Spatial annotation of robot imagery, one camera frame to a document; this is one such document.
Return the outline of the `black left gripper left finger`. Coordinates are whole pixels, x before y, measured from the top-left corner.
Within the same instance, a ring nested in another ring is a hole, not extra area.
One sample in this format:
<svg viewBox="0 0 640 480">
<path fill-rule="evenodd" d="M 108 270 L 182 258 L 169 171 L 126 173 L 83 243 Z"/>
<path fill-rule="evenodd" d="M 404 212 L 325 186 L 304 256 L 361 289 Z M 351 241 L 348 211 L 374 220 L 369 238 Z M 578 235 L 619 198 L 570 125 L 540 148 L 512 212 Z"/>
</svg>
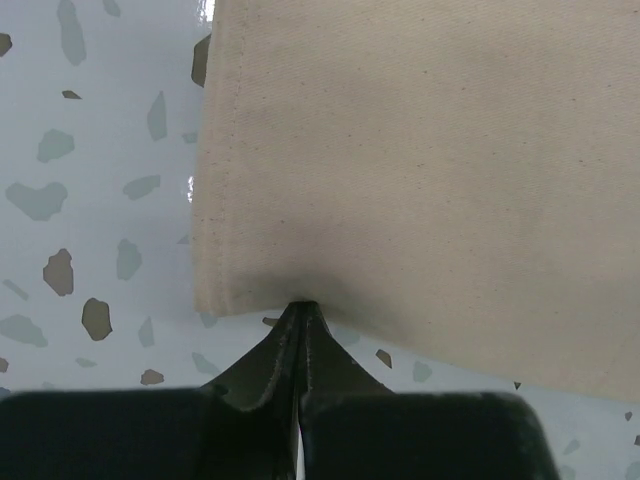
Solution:
<svg viewBox="0 0 640 480">
<path fill-rule="evenodd" d="M 293 479 L 300 307 L 200 387 L 1 402 L 4 479 Z"/>
</svg>

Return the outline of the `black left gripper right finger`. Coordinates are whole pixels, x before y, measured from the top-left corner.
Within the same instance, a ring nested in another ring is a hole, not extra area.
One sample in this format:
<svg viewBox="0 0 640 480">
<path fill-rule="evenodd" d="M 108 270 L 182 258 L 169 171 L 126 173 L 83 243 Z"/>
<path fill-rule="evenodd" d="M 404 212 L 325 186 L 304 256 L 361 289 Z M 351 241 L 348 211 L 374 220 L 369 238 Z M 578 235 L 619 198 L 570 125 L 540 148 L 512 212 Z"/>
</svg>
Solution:
<svg viewBox="0 0 640 480">
<path fill-rule="evenodd" d="M 299 421 L 308 479 L 556 479 L 532 408 L 508 393 L 396 393 L 299 303 Z"/>
</svg>

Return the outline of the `beige cloth wrap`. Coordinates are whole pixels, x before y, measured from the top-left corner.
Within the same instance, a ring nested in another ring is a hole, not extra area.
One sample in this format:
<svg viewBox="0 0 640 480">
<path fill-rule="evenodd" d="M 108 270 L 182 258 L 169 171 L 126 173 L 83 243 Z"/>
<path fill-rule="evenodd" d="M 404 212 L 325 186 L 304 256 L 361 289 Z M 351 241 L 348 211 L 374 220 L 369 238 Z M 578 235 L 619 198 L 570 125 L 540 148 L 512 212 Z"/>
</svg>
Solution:
<svg viewBox="0 0 640 480">
<path fill-rule="evenodd" d="M 639 398 L 635 1 L 219 1 L 196 308 Z"/>
</svg>

